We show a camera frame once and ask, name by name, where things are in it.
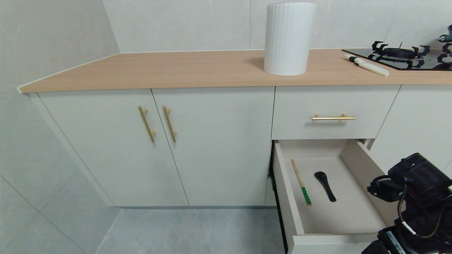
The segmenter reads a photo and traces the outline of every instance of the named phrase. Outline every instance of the green chopstick handle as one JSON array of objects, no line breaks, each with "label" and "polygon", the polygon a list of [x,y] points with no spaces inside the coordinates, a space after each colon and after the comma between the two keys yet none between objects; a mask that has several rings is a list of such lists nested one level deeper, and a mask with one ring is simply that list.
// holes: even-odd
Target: green chopstick handle
[{"label": "green chopstick handle", "polygon": [[309,198],[308,192],[306,191],[306,188],[301,188],[301,191],[303,192],[303,195],[305,196],[306,203],[308,205],[311,204],[311,199]]}]

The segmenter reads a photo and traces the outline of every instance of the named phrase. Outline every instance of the wooden countertop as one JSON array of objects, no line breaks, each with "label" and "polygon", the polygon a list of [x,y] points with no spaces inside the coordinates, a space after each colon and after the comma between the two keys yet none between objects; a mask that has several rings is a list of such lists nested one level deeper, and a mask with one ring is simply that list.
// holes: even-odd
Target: wooden countertop
[{"label": "wooden countertop", "polygon": [[20,87],[22,93],[290,85],[452,85],[452,71],[390,71],[383,77],[343,59],[340,49],[311,49],[306,73],[263,71],[264,51],[123,53]]}]

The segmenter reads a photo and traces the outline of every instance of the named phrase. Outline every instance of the gold bar handle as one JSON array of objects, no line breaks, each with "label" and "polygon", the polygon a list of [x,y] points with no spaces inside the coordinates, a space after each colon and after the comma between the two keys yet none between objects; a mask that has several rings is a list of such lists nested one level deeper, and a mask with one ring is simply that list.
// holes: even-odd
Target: gold bar handle
[{"label": "gold bar handle", "polygon": [[347,114],[342,114],[340,117],[321,117],[319,114],[315,114],[315,117],[312,118],[314,121],[319,120],[356,120],[356,117],[349,117]]},{"label": "gold bar handle", "polygon": [[152,132],[149,129],[149,125],[147,124],[146,117],[145,117],[145,114],[147,113],[147,109],[142,109],[141,106],[138,106],[138,111],[140,111],[141,119],[143,120],[144,126],[146,127],[147,134],[149,135],[151,142],[154,143],[155,132]]},{"label": "gold bar handle", "polygon": [[171,109],[166,108],[165,106],[163,106],[162,109],[163,109],[163,114],[165,114],[166,124],[168,125],[169,132],[171,133],[171,138],[173,139],[173,143],[176,143],[177,132],[173,131],[173,127],[171,126],[171,122],[170,122],[170,118],[169,118]]}]

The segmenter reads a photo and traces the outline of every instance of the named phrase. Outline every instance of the tiled floor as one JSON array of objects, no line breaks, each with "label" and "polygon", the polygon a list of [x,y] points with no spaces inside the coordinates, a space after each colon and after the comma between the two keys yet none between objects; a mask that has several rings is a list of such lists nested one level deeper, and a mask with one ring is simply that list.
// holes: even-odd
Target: tiled floor
[{"label": "tiled floor", "polygon": [[123,209],[97,254],[283,254],[276,209]]}]

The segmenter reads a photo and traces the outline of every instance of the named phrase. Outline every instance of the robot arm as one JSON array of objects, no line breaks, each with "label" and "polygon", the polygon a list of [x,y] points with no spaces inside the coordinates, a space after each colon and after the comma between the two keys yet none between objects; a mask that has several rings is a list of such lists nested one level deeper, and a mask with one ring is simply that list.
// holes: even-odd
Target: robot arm
[{"label": "robot arm", "polygon": [[[367,188],[386,202],[398,202],[394,226],[378,232],[362,254],[452,254],[452,191],[443,172],[416,153]],[[406,210],[401,205],[406,202]]]}]

